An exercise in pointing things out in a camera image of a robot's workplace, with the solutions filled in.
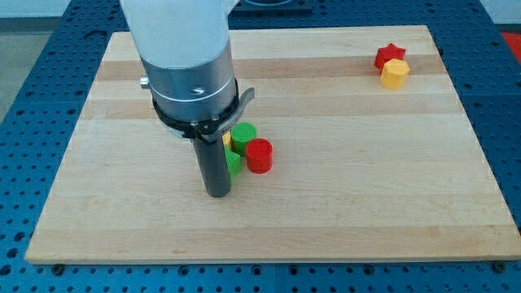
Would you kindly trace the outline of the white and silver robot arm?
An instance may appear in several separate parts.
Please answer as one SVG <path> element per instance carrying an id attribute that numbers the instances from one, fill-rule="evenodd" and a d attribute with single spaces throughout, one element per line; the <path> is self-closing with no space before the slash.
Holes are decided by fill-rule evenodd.
<path id="1" fill-rule="evenodd" d="M 156 109 L 199 122 L 236 96 L 228 15 L 239 0 L 122 0 Z"/>

